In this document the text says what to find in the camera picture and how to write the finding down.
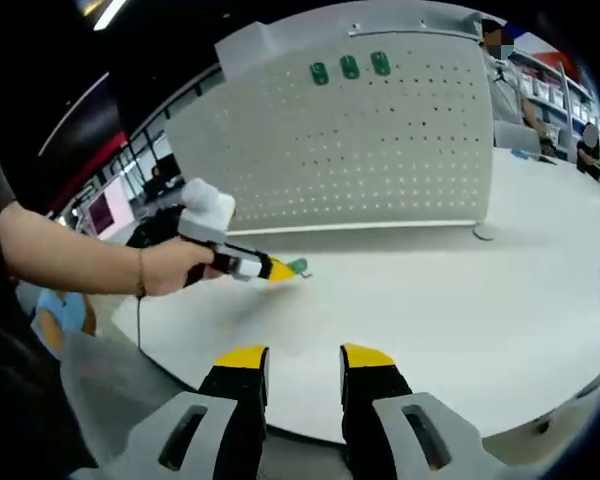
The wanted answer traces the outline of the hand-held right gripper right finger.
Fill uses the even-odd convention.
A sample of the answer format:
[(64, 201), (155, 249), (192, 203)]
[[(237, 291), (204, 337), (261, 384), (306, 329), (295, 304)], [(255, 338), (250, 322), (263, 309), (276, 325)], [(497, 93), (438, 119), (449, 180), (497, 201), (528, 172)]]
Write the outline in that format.
[(342, 436), (355, 479), (533, 479), (483, 446), (475, 426), (429, 393), (411, 390), (394, 360), (340, 346)]

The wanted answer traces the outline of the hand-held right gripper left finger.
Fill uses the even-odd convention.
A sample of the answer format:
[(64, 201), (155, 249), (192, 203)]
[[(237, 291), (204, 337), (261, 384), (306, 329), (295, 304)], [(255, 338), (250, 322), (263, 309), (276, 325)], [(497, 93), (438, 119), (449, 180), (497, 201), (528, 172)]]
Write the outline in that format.
[(182, 392), (131, 429), (121, 455), (76, 479), (254, 479), (266, 437), (269, 348), (218, 357), (195, 393)]

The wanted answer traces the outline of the person's left hand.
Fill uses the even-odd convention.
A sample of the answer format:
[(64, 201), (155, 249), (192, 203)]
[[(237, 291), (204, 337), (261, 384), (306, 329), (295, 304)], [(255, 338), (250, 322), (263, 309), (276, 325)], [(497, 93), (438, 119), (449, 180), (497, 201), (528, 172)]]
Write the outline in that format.
[(139, 251), (138, 295), (164, 296), (199, 280), (218, 278), (214, 252), (181, 238)]

